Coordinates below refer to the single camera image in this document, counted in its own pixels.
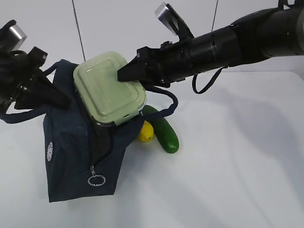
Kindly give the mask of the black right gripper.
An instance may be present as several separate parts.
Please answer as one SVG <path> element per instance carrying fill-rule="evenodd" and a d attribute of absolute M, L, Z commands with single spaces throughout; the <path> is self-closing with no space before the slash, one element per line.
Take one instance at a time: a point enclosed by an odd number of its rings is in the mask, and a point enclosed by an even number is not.
<path fill-rule="evenodd" d="M 140 81 L 144 85 L 169 88 L 190 76 L 188 42 L 165 42 L 160 48 L 143 47 L 136 57 L 117 71 L 120 82 Z"/>

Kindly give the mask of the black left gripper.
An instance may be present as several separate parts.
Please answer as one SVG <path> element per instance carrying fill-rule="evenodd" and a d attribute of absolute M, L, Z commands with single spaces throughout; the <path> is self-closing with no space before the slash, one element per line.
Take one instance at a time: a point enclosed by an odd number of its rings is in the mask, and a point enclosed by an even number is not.
<path fill-rule="evenodd" d="M 70 108 L 70 98 L 55 87 L 47 74 L 39 71 L 48 53 L 33 47 L 22 50 L 0 50 L 0 107 L 8 108 L 15 102 L 17 110 L 52 106 Z"/>

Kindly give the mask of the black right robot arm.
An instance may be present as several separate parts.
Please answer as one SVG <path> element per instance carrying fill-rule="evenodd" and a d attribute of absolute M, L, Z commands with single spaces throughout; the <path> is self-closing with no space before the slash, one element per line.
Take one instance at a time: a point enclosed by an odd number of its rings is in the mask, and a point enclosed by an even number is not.
<path fill-rule="evenodd" d="M 236 67 L 273 57 L 304 53 L 304 3 L 281 2 L 232 22 L 226 27 L 195 37 L 170 4 L 163 3 L 156 16 L 179 41 L 159 48 L 143 47 L 117 72 L 121 82 L 169 87 L 189 76 L 222 67 Z"/>

